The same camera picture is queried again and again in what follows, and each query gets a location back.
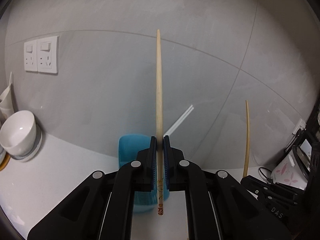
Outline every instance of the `black cable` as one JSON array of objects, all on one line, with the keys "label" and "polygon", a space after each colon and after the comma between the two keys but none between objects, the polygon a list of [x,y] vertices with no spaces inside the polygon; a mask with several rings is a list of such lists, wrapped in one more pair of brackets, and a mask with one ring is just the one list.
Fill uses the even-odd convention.
[{"label": "black cable", "polygon": [[301,132],[302,130],[299,128],[296,135],[293,137],[293,140],[291,139],[291,142],[289,143],[289,145],[286,148],[284,148],[284,152],[286,152],[286,150],[289,149],[294,144],[294,142],[296,141],[296,139],[298,138]]},{"label": "black cable", "polygon": [[290,145],[292,144],[292,142],[293,142],[294,139],[296,138],[296,135],[297,135],[297,134],[295,134],[295,135],[292,136],[291,140],[288,142],[288,144],[287,144],[287,146],[284,148],[284,150],[286,150],[288,147],[290,147]]},{"label": "black cable", "polygon": [[267,169],[267,168],[265,168],[265,167],[260,167],[260,168],[258,169],[258,171],[260,171],[260,173],[263,175],[263,177],[266,178],[266,180],[267,180],[268,182],[272,182],[272,179],[271,179],[271,178],[268,178],[268,177],[261,171],[261,169],[265,169],[265,170],[269,171],[270,173],[271,173],[272,171],[269,170],[269,169]]}]

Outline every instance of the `white bowl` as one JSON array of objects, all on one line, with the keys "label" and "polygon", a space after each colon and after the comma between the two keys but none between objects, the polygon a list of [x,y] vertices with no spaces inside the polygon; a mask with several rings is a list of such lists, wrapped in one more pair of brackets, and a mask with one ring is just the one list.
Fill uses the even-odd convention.
[{"label": "white bowl", "polygon": [[27,110],[11,115],[0,130],[0,144],[11,155],[25,155],[32,149],[35,139],[35,116]]}]

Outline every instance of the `white countertop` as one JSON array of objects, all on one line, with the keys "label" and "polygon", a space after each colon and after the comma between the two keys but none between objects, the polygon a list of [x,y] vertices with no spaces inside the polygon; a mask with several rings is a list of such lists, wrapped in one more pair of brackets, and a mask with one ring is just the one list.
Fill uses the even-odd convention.
[{"label": "white countertop", "polygon": [[[93,171],[110,173],[118,160],[44,134],[37,155],[26,163],[10,159],[0,171],[0,205],[11,223],[27,239],[31,228]],[[240,181],[242,169],[227,170]],[[259,179],[257,168],[248,174]],[[156,208],[134,214],[131,239],[187,239],[187,211],[184,192],[171,192],[164,203],[164,215]]]}]

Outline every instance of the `printed label on chopstick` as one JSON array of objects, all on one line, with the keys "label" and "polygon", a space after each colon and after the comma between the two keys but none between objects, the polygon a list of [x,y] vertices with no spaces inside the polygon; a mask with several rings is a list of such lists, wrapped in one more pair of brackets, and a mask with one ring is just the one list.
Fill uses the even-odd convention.
[{"label": "printed label on chopstick", "polygon": [[158,180],[158,215],[163,215],[163,178]]}]

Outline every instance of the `power outlet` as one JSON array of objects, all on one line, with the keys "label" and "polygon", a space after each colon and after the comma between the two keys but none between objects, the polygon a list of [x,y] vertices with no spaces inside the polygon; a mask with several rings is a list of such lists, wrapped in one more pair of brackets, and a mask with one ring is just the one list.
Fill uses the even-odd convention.
[{"label": "power outlet", "polygon": [[23,56],[24,70],[37,72],[37,40],[24,43]]},{"label": "power outlet", "polygon": [[58,73],[58,37],[37,40],[37,66],[39,72]]},{"label": "power outlet", "polygon": [[293,131],[292,131],[292,134],[296,134],[299,129],[304,130],[305,127],[306,127],[306,122],[303,121],[303,120],[300,118],[299,121],[298,121],[298,123],[297,123],[296,126],[294,127],[294,129],[293,129]]}]

